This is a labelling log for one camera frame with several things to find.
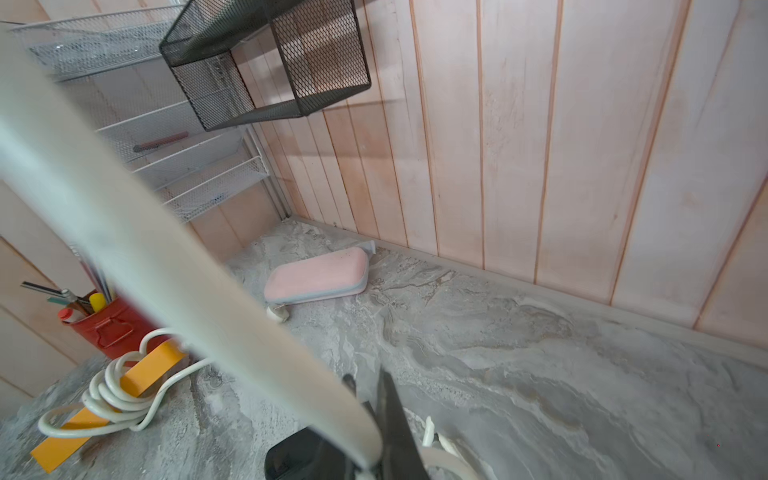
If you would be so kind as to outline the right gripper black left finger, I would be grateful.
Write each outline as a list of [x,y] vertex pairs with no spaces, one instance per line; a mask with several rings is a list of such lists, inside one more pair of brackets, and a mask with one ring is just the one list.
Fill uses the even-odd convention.
[[[349,391],[350,395],[360,405],[359,408],[355,408],[355,409],[350,409],[347,407],[344,408],[343,419],[344,419],[345,428],[349,429],[350,426],[353,425],[355,429],[360,430],[362,428],[362,425],[365,424],[366,427],[364,428],[364,430],[366,432],[373,431],[375,429],[375,411],[370,401],[361,400],[358,397],[357,384],[354,376],[350,373],[344,374],[342,377],[342,384]],[[367,415],[367,420],[365,422],[363,422],[361,419],[360,413],[362,411],[365,411]]]

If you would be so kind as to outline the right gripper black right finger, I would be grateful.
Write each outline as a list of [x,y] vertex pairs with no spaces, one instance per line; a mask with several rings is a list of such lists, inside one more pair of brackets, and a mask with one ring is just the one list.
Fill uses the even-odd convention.
[[380,478],[428,480],[429,475],[419,455],[393,377],[385,369],[379,372],[375,413],[383,442]]

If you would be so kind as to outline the yellow power strip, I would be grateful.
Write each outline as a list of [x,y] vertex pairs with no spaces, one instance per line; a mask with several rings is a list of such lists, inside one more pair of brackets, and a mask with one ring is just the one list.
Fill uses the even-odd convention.
[[45,439],[31,457],[47,473],[59,468],[88,441],[122,431],[146,429],[170,388],[197,371],[196,364],[173,369],[186,357],[176,342],[166,340],[151,351],[146,342],[97,372],[80,401],[51,410],[37,428]]

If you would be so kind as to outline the black remote control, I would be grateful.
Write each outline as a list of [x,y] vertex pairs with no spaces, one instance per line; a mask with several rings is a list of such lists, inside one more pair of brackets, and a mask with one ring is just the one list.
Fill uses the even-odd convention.
[[352,479],[351,461],[330,442],[304,428],[270,448],[266,479]]

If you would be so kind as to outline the red pencil cup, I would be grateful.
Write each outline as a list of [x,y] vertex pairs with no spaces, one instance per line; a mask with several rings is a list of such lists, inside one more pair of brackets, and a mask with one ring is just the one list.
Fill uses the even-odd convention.
[[29,281],[20,286],[49,297],[60,306],[59,322],[74,331],[110,359],[130,351],[138,351],[146,342],[151,351],[167,338],[165,334],[151,335],[157,327],[127,300],[121,298],[107,279],[103,269],[78,251],[70,250],[83,267],[93,289],[86,295],[77,295],[65,288],[53,288]]

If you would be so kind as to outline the black mesh basket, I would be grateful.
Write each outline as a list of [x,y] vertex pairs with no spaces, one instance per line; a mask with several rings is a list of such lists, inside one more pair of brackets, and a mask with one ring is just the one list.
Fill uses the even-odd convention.
[[206,131],[307,117],[371,86],[352,1],[190,1],[159,50]]

